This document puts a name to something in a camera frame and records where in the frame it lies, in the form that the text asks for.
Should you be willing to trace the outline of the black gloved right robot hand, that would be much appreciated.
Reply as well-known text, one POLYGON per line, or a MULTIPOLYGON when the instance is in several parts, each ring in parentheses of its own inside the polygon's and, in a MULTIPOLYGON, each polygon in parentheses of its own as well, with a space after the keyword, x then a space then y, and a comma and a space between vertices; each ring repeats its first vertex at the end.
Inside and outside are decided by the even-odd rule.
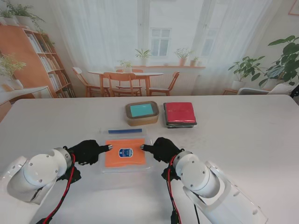
POLYGON ((153 145, 143 144, 140 148, 151 153, 158 162, 163 161, 165 163, 169 163, 174 156, 184 151, 184 149, 179 149, 170 139, 164 137, 157 138, 153 145))

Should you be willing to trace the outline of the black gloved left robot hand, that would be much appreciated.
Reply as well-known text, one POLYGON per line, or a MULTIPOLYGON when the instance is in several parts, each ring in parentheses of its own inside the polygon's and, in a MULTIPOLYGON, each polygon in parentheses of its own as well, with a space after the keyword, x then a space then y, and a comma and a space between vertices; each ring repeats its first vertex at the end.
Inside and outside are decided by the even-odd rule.
POLYGON ((66 151, 74 155, 74 161, 79 165, 93 165, 98 162, 101 153, 108 152, 112 148, 112 145, 100 146, 96 140, 85 140, 66 151))

